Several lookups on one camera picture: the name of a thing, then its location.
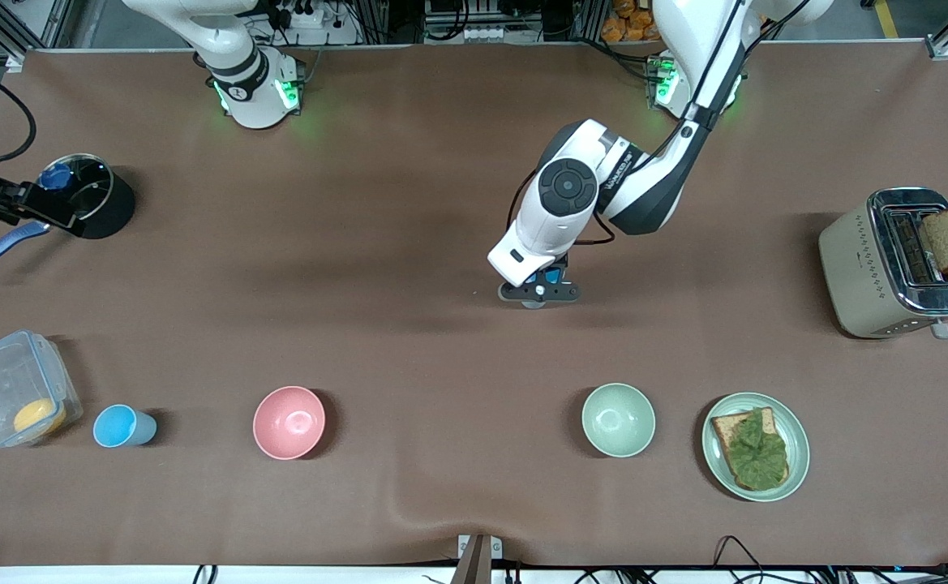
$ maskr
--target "container lid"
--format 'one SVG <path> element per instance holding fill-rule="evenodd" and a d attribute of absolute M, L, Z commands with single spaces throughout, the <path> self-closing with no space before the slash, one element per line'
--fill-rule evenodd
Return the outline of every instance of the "container lid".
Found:
<path fill-rule="evenodd" d="M 36 439 L 66 415 L 61 373 L 45 366 L 39 343 L 44 338 L 29 330 L 0 340 L 0 448 Z"/>

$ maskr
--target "blue cup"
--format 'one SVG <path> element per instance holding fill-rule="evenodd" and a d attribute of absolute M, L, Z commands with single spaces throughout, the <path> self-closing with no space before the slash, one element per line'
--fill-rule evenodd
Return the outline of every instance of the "blue cup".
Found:
<path fill-rule="evenodd" d="M 99 446 L 118 448 L 146 444 L 156 435 L 156 420 L 150 414 L 118 403 L 99 414 L 92 436 Z"/>

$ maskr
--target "gray circular joint cover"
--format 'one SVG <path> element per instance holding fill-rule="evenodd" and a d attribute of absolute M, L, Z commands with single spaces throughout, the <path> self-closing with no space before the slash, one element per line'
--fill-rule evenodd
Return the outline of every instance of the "gray circular joint cover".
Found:
<path fill-rule="evenodd" d="M 573 158 L 556 159 L 539 174 L 542 207 L 558 217 L 585 211 L 593 203 L 596 187 L 593 170 Z"/>

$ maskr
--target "blue pot handle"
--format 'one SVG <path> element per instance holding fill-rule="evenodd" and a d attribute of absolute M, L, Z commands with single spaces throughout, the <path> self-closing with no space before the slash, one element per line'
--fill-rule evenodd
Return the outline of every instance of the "blue pot handle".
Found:
<path fill-rule="evenodd" d="M 18 228 L 11 230 L 11 232 L 6 233 L 6 235 L 0 238 L 0 256 L 13 248 L 17 243 L 20 243 L 20 241 L 39 235 L 45 235 L 48 233 L 48 229 L 49 227 L 45 225 L 45 223 L 39 221 L 30 221 L 29 223 L 25 223 L 25 225 L 18 226 Z"/>

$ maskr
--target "green bowl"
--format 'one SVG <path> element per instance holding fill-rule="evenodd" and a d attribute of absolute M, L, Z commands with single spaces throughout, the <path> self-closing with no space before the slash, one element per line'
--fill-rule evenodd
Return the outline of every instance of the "green bowl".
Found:
<path fill-rule="evenodd" d="M 723 447 L 719 437 L 715 435 L 715 428 L 711 419 L 720 415 L 739 414 L 741 411 L 750 411 L 755 407 L 773 408 L 773 418 L 777 423 L 777 432 L 787 444 L 787 465 L 790 472 L 787 480 L 780 487 L 769 491 L 751 491 L 736 483 L 736 478 L 730 471 L 726 458 L 723 456 Z M 704 418 L 704 428 L 701 432 L 701 447 L 704 449 L 704 459 L 715 478 L 728 488 L 732 494 L 741 496 L 749 501 L 771 503 L 790 496 L 801 487 L 804 477 L 809 473 L 809 438 L 804 434 L 801 422 L 792 413 L 790 408 L 770 396 L 753 392 L 733 394 L 715 403 Z"/>
<path fill-rule="evenodd" d="M 655 426 L 654 407 L 632 385 L 600 385 L 581 407 L 581 429 L 607 456 L 626 458 L 643 452 Z"/>

